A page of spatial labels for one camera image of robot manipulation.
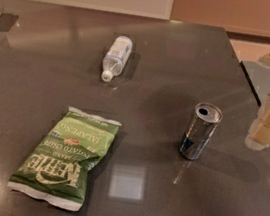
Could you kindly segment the silver blue redbull can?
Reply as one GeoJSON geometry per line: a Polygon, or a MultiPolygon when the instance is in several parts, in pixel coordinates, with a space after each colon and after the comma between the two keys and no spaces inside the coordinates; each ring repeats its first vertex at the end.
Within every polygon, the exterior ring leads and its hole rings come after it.
{"type": "Polygon", "coordinates": [[[222,118],[221,110],[212,103],[197,104],[180,142],[181,154],[189,160],[200,157],[222,118]]]}

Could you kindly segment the green jalapeno chip bag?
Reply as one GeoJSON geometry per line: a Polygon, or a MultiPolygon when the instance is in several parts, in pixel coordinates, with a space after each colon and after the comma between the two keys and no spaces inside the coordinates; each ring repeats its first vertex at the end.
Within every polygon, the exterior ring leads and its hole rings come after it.
{"type": "Polygon", "coordinates": [[[77,212],[85,202],[89,171],[106,156],[120,127],[115,120],[68,108],[7,186],[77,212]]]}

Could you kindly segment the grey side table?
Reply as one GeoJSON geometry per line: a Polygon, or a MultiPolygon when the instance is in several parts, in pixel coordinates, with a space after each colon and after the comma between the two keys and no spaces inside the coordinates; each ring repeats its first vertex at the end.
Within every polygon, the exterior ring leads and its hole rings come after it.
{"type": "Polygon", "coordinates": [[[265,68],[257,62],[241,61],[242,70],[246,76],[252,93],[258,105],[262,105],[270,94],[270,68],[265,68]]]}

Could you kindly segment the clear plastic water bottle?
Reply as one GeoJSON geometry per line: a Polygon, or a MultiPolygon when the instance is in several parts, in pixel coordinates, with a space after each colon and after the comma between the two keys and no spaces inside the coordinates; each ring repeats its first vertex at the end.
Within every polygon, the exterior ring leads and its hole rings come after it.
{"type": "Polygon", "coordinates": [[[125,64],[131,55],[133,42],[128,37],[119,36],[113,42],[102,61],[101,79],[110,82],[124,70],[125,64]]]}

